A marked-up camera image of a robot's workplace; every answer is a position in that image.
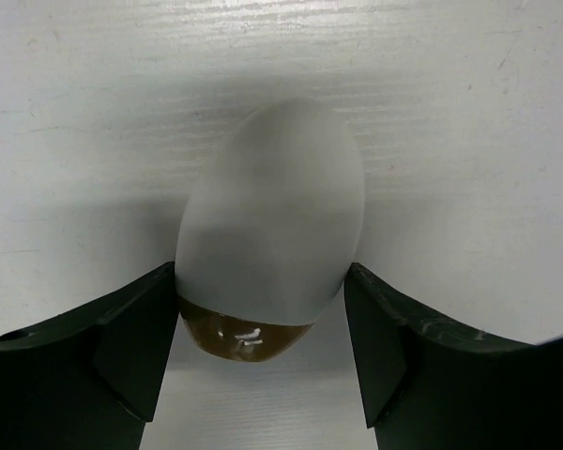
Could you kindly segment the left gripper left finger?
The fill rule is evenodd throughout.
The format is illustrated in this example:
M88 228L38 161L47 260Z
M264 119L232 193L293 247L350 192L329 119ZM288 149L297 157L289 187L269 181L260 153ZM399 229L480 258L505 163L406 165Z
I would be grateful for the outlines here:
M137 449L177 323L168 262L0 337L0 449Z

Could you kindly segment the white makeup sponge case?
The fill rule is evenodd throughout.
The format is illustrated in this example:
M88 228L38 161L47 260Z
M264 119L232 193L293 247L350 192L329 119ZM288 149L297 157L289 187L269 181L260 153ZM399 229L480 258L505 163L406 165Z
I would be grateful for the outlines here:
M301 339L341 289L364 203L359 152L332 108L291 98L248 115L180 222L175 286L195 345L255 363Z

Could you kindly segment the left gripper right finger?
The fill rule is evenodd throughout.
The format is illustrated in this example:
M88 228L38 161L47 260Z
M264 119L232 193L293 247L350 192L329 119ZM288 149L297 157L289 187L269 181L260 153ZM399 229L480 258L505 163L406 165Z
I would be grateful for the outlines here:
M563 337L499 337L353 264L344 304L381 449L563 449Z

